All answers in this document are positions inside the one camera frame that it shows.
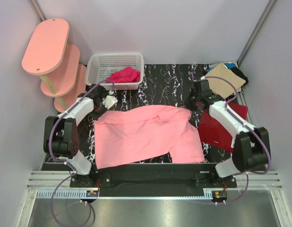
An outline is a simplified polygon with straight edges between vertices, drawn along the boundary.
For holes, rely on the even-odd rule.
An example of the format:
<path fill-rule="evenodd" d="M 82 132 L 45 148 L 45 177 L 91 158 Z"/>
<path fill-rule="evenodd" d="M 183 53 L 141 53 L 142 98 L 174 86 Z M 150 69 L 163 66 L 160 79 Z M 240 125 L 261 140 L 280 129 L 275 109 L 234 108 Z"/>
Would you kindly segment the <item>light pink t shirt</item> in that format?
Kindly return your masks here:
<path fill-rule="evenodd" d="M 205 157 L 198 130 L 183 107 L 147 105 L 107 111 L 94 122 L 97 168 L 121 166 L 169 153 L 176 164 L 201 163 Z"/>

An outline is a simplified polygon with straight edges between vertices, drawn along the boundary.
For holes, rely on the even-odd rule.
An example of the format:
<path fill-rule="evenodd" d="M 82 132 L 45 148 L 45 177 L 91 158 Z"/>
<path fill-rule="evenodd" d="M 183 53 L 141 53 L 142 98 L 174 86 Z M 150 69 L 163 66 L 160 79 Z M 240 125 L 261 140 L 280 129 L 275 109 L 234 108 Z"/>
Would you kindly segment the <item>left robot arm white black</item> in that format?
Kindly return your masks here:
<path fill-rule="evenodd" d="M 45 120 L 43 150 L 56 162 L 68 165 L 86 187 L 96 184 L 97 176 L 91 172 L 92 164 L 79 151 L 77 126 L 89 114 L 99 118 L 107 111 L 103 100 L 108 95 L 101 85 L 93 85 L 78 96 L 74 104 L 57 116 Z"/>

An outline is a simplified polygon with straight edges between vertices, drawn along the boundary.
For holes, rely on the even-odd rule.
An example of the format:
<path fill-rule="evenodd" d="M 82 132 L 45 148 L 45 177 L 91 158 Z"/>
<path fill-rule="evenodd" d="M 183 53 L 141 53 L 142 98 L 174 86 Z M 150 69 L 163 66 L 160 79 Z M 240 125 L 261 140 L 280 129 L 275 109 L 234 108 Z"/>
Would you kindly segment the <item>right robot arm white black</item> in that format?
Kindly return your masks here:
<path fill-rule="evenodd" d="M 209 81 L 194 82 L 194 88 L 186 98 L 184 106 L 189 110 L 201 109 L 217 120 L 232 136 L 232 156 L 217 164 L 209 176 L 213 187 L 221 187 L 226 177 L 245 171 L 266 174 L 271 167 L 269 134 L 266 128 L 257 128 L 234 112 L 229 103 L 210 89 Z"/>

